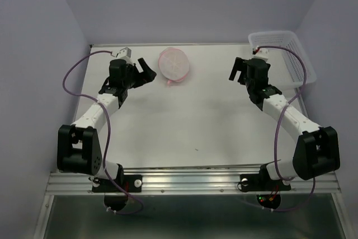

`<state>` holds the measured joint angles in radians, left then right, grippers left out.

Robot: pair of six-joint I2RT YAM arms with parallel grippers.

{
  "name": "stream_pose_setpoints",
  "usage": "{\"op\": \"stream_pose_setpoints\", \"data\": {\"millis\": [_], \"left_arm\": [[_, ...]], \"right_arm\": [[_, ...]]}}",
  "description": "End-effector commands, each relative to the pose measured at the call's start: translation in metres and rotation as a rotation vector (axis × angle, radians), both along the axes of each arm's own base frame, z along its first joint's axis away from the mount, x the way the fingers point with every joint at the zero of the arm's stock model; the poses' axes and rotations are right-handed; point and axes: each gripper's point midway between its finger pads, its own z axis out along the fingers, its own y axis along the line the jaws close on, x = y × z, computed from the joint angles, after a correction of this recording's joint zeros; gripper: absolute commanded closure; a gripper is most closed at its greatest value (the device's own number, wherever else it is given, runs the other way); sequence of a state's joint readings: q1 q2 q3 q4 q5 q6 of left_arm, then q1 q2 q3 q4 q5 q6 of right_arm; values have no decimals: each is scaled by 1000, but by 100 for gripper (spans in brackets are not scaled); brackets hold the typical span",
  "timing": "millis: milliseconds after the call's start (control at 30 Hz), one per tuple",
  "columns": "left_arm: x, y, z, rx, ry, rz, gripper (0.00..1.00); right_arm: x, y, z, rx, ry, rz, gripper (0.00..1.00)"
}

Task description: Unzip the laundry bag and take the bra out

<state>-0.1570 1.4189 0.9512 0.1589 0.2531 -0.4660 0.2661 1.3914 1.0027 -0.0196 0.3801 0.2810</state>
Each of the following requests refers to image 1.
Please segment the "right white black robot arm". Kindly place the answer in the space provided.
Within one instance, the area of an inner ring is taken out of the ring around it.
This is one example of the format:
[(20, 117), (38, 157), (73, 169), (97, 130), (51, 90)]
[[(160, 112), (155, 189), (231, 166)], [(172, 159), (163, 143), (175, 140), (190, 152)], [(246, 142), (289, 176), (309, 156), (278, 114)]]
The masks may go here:
[(254, 191), (289, 191), (295, 178), (310, 180), (339, 169), (338, 134), (331, 126), (322, 127), (291, 106), (282, 92), (269, 84), (270, 65), (263, 59), (235, 59), (229, 80), (238, 74), (249, 99), (277, 121), (296, 143), (293, 156), (263, 164), (259, 172), (240, 177), (238, 189)]

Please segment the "white pink mesh laundry bag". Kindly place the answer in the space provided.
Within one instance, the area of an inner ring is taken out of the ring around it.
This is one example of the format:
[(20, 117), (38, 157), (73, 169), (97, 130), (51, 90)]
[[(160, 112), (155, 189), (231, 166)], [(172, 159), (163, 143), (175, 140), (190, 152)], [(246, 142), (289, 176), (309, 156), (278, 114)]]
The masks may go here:
[(187, 55), (180, 49), (168, 47), (158, 58), (158, 68), (167, 80), (167, 86), (182, 82), (190, 72)]

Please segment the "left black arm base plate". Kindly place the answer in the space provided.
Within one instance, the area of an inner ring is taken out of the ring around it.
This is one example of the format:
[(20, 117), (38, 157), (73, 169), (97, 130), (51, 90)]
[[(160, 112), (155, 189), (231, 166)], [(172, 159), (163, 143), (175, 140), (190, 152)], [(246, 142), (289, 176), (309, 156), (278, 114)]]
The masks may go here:
[[(119, 185), (127, 193), (141, 193), (143, 177), (139, 174), (124, 174), (124, 177), (120, 181), (116, 181), (116, 185)], [(101, 179), (95, 177), (92, 179), (93, 193), (120, 193), (121, 191), (117, 188), (109, 179)]]

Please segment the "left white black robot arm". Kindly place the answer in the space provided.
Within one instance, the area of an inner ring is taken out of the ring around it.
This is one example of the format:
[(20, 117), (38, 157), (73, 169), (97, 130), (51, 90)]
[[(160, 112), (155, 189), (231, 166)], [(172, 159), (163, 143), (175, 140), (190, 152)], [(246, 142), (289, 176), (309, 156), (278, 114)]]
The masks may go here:
[(141, 175), (125, 175), (122, 165), (107, 161), (109, 142), (101, 149), (99, 132), (105, 126), (111, 132), (110, 116), (117, 112), (132, 88), (152, 82), (156, 77), (143, 58), (138, 60), (142, 70), (129, 57), (110, 61), (105, 79), (93, 104), (75, 122), (62, 125), (58, 130), (57, 168), (93, 176), (94, 186), (104, 184), (124, 194), (142, 190)]

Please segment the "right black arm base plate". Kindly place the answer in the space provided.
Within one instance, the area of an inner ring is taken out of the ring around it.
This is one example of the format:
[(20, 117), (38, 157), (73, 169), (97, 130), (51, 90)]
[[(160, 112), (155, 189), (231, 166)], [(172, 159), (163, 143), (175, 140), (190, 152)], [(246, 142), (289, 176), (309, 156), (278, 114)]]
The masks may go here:
[(281, 180), (272, 180), (269, 176), (261, 176), (260, 174), (241, 174), (237, 188), (244, 193), (263, 193), (276, 190), (290, 191), (291, 185), (285, 185)]

